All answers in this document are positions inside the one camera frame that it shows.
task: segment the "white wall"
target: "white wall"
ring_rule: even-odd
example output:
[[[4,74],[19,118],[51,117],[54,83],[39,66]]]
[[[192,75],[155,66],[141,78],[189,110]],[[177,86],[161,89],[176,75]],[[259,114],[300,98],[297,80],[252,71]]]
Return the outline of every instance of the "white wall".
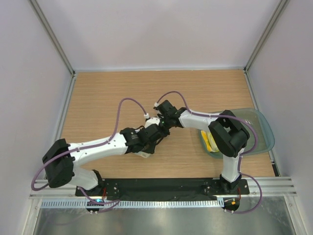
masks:
[[[244,67],[279,0],[38,0],[76,70]]]
[[[250,70],[276,139],[275,158],[313,221],[313,1],[290,1]]]
[[[70,75],[28,1],[0,1],[0,31],[0,234],[17,235]]]

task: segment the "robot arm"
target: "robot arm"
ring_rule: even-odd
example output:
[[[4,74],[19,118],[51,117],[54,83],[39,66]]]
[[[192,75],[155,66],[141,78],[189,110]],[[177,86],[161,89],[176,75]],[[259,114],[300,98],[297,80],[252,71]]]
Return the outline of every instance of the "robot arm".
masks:
[[[248,131],[239,121],[223,118],[223,115],[234,116],[233,113],[224,111],[218,115],[198,112],[195,114],[190,113],[186,108],[177,110],[168,100],[155,106],[158,115],[146,120],[144,128],[125,128],[116,133],[107,144],[104,142],[110,137],[84,143],[67,144],[64,139],[56,141],[44,156],[44,163],[62,152],[74,149],[77,151],[65,155],[45,168],[49,186],[58,188],[65,184],[72,184],[97,194],[103,189],[99,172],[82,169],[81,165],[112,155],[153,154],[156,142],[168,136],[170,128],[189,127],[212,133],[219,150],[224,155],[221,184],[226,192],[232,190],[241,178],[237,169],[239,155],[243,152],[249,138]]]

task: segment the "wooden table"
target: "wooden table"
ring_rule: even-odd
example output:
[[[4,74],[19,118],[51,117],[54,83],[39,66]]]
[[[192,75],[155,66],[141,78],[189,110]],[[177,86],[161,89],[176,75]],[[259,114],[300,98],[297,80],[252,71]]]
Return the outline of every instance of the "wooden table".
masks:
[[[253,107],[242,70],[80,73],[62,137],[67,142],[83,142],[110,136],[122,98],[135,98],[154,116],[154,103],[171,90],[182,92],[189,107],[199,112]],[[184,106],[177,94],[166,99],[177,108]],[[125,101],[118,130],[138,127],[144,122],[142,110],[135,103]],[[98,170],[103,178],[218,177],[223,161],[204,152],[197,130],[172,128],[171,135],[147,159],[126,154],[99,159],[83,167]],[[274,176],[268,153],[245,157],[242,172]]]

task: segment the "gray floor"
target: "gray floor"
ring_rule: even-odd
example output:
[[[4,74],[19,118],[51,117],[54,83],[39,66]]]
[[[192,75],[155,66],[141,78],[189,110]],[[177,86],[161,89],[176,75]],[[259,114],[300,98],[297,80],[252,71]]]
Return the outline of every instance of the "gray floor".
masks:
[[[240,210],[258,198],[242,198]],[[221,208],[113,210],[84,215],[85,209],[41,209],[35,235],[295,235],[283,197],[264,198],[248,214]],[[65,226],[56,223],[67,223]]]

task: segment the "plastic container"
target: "plastic container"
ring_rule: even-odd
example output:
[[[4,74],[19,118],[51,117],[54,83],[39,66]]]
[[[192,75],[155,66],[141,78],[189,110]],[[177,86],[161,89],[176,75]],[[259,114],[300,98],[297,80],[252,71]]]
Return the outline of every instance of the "plastic container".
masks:
[[[275,138],[273,135],[273,132],[268,124],[268,121],[265,119],[265,117],[263,116],[263,114],[261,114],[259,111],[255,110],[255,109],[251,109],[251,108],[245,108],[245,109],[234,109],[231,110],[234,115],[238,118],[241,119],[245,119],[251,126],[252,128],[256,131],[258,138],[259,138],[259,142],[258,142],[258,146],[255,148],[255,150],[253,150],[251,153],[247,154],[247,155],[253,155],[253,154],[259,154],[259,153],[264,153],[264,152],[268,152],[270,151],[275,144]],[[255,139],[254,136],[252,134],[252,132],[250,131],[249,128],[245,127],[247,129],[247,131],[250,134],[250,138],[248,139],[248,143],[246,146],[246,150],[249,150],[253,147]],[[217,152],[217,153],[212,153],[209,152],[206,149],[204,140],[202,138],[201,135],[201,130],[199,130],[199,138],[201,141],[201,144],[203,146],[203,149],[205,150],[205,152],[210,155],[213,158],[223,158],[223,154],[221,152]]]

